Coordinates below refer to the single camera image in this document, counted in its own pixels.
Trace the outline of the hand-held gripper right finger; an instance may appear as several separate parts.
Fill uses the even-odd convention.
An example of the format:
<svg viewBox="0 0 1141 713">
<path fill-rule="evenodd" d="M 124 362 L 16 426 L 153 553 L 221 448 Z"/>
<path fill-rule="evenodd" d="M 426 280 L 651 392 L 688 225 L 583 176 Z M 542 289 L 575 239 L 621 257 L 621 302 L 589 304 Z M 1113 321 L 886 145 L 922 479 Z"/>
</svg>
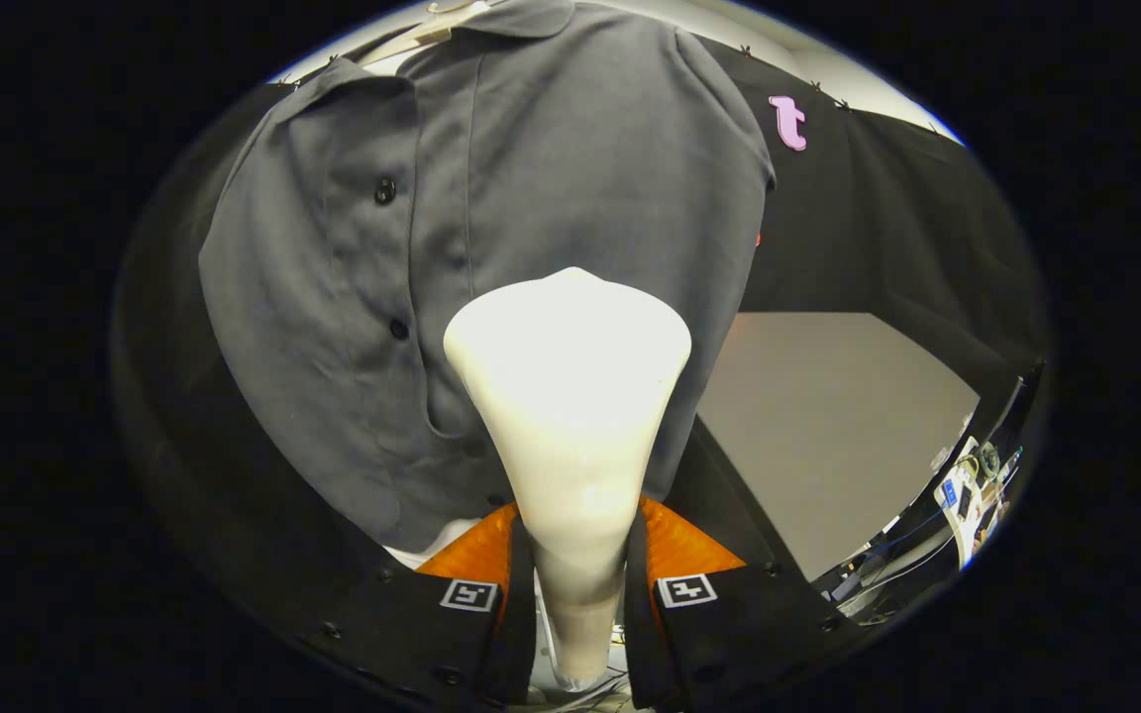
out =
<svg viewBox="0 0 1141 713">
<path fill-rule="evenodd" d="M 629 530 L 631 699 L 657 712 L 761 712 L 868 633 L 791 564 L 747 564 L 644 497 Z"/>
</svg>

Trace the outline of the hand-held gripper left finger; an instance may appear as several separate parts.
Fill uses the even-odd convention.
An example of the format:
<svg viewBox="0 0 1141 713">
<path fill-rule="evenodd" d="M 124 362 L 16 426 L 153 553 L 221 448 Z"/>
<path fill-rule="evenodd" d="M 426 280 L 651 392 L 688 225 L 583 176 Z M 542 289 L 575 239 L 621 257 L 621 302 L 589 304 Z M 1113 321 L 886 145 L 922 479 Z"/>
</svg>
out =
<svg viewBox="0 0 1141 713">
<path fill-rule="evenodd" d="M 416 568 L 382 564 L 316 619 L 313 651 L 402 712 L 507 712 L 536 650 L 533 546 L 497 507 Z"/>
</svg>

